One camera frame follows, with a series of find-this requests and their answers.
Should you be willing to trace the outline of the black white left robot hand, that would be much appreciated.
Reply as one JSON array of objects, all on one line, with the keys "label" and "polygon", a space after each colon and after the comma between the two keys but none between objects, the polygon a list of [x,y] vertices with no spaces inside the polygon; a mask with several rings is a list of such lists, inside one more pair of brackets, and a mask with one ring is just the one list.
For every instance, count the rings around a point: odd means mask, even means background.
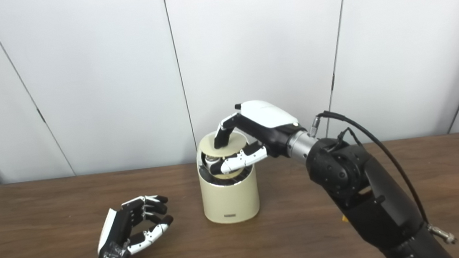
[{"label": "black white left robot hand", "polygon": [[152,246],[173,223],[168,198],[141,195],[109,209],[98,244],[98,258],[130,258]]}]

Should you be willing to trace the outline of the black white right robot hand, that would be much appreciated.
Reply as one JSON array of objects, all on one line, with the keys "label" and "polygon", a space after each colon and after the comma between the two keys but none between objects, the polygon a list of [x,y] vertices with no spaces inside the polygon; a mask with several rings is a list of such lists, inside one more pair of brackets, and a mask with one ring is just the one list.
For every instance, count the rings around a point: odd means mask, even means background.
[{"label": "black white right robot hand", "polygon": [[220,156],[209,167],[213,175],[229,174],[254,165],[268,156],[284,156],[303,162],[315,143],[315,140],[306,136],[305,128],[296,117],[269,102],[249,101],[237,104],[235,108],[238,112],[218,124],[214,148],[218,150],[227,146],[235,128],[256,141],[235,154]]}]

